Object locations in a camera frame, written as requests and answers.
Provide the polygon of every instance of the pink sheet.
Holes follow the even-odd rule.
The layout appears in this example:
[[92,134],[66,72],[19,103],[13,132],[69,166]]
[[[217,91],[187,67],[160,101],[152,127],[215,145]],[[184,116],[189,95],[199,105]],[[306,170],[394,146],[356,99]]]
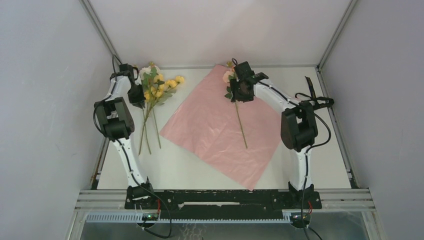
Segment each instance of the pink sheet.
[[246,149],[236,106],[224,97],[226,71],[227,67],[216,65],[178,107],[160,135],[253,190],[281,141],[281,117],[259,98],[238,102]]

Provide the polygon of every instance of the pink cloth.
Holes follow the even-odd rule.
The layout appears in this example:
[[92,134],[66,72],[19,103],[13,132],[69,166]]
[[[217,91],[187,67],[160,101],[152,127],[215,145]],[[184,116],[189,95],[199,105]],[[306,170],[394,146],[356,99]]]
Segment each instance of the pink cloth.
[[216,65],[178,107],[160,135],[249,190],[255,188],[280,139],[280,115],[259,98],[238,102],[224,95],[227,67]]

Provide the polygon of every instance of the white wall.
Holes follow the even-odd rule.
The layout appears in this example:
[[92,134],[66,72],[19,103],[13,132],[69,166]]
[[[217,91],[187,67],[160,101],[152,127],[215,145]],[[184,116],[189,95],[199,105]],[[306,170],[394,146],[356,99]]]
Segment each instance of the white wall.
[[64,239],[112,60],[77,0],[0,4],[0,239]]
[[359,1],[324,79],[391,240],[423,239],[424,2]]
[[350,0],[92,0],[120,57],[146,65],[317,65]]

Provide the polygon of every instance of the pink flower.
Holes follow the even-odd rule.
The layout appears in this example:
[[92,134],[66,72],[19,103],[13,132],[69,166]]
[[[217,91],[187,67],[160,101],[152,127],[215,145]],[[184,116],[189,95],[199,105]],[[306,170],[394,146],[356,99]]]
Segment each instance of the pink flower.
[[228,70],[224,73],[224,76],[222,77],[222,80],[228,84],[230,82],[230,77],[234,77],[234,72],[232,70]]

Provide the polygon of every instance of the white table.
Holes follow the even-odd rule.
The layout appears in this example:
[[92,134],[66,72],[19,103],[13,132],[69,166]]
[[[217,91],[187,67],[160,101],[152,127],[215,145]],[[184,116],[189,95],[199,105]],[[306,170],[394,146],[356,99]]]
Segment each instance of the white table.
[[[279,89],[292,96],[298,92],[309,95],[308,84],[305,80],[305,76],[308,76],[313,82],[316,95],[323,95],[313,67],[269,67],[253,70],[256,73],[264,72]],[[185,77],[186,81],[184,85],[178,88],[177,93],[167,100],[164,105],[155,107],[159,131],[189,93],[210,71],[211,69],[172,69],[162,71],[165,79],[181,75]],[[138,146],[141,136],[142,112],[139,108],[133,107],[131,104],[127,105],[134,122],[136,124],[139,123],[133,133],[136,135],[136,146]],[[312,150],[311,177],[315,188],[350,189],[351,185],[339,144],[334,136],[329,112],[323,108],[317,110],[316,113],[326,121],[333,134],[328,144]],[[315,139],[315,143],[321,143],[327,139],[328,134],[326,128],[318,120],[317,125],[318,137]],[[152,155],[149,154],[146,139],[144,139],[142,154],[139,160],[154,189],[245,189],[237,182],[200,160],[193,153],[173,144],[163,137],[160,137],[162,149],[159,149],[153,117],[150,117],[147,127],[149,128],[148,139]],[[287,189],[291,169],[289,150],[281,142],[255,189]],[[127,186],[127,175],[124,171],[123,163],[119,158],[118,151],[112,144],[109,144],[97,188],[127,189]]]

